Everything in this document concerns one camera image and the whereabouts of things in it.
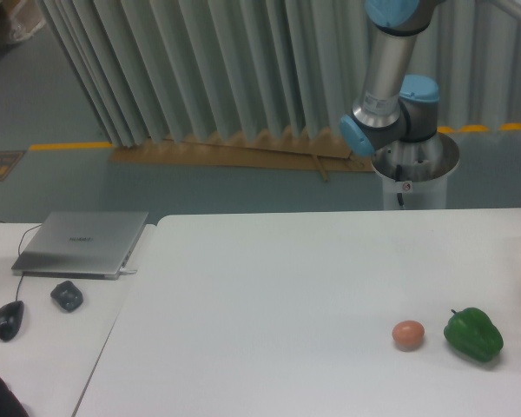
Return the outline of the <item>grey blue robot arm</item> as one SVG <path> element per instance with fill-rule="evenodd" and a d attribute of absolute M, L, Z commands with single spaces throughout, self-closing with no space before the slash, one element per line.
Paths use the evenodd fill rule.
<path fill-rule="evenodd" d="M 449 132 L 521 129 L 521 1 L 366 1 L 373 29 L 364 82 L 340 133 L 357 156 Z M 446 70 L 408 70 L 418 37 L 451 12 L 436 52 Z"/>

